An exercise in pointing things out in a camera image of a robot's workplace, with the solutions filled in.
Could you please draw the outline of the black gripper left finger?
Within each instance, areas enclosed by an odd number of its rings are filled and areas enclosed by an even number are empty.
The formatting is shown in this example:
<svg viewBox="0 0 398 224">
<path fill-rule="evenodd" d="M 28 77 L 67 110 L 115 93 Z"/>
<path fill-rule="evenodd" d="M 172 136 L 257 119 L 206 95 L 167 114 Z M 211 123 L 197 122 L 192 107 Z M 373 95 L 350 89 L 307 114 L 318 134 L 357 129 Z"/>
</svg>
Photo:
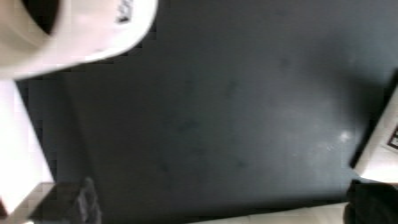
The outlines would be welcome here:
<svg viewBox="0 0 398 224">
<path fill-rule="evenodd" d="M 41 183 L 10 213 L 0 206 L 0 224 L 99 224 L 92 179 Z"/>
</svg>

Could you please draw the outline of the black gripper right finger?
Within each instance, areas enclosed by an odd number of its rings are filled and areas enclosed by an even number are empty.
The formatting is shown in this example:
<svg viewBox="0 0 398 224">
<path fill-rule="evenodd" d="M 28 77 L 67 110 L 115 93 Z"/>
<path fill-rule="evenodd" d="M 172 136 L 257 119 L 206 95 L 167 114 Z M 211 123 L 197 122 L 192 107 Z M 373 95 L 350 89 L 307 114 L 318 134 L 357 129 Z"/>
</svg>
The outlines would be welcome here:
<svg viewBox="0 0 398 224">
<path fill-rule="evenodd" d="M 398 224 L 398 187 L 353 181 L 346 191 L 343 224 Z"/>
</svg>

